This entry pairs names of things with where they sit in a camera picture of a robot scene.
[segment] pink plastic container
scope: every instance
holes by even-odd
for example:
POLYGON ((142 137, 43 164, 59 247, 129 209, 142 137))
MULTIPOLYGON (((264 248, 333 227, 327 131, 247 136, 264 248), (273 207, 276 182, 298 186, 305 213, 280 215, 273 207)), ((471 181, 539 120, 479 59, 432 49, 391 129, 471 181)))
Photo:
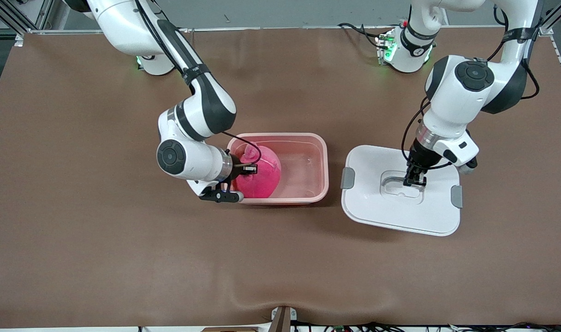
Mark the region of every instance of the pink plastic container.
MULTIPOLYGON (((328 193, 328 147, 316 134, 258 133, 239 137, 272 149, 279 157, 280 183, 269 198, 244 198, 244 204, 304 205, 321 200, 328 193)), ((232 139, 227 148, 243 155, 246 143, 232 139)))

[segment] brown table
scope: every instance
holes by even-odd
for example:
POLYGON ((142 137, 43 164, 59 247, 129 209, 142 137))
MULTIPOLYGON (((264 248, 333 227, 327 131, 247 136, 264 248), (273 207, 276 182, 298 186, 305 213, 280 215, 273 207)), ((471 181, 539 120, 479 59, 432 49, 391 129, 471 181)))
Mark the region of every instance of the brown table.
POLYGON ((188 96, 179 75, 137 71, 100 35, 27 35, 0 80, 0 327, 250 324, 277 305, 321 324, 561 324, 561 68, 548 38, 531 63, 540 95, 470 126, 480 166, 462 177, 453 235, 361 225, 340 206, 348 151, 398 147, 432 63, 487 57, 491 33, 444 29, 414 74, 378 66, 352 31, 191 36, 236 101, 232 132, 326 140, 327 197, 283 208, 202 202, 160 170, 156 122, 188 96))

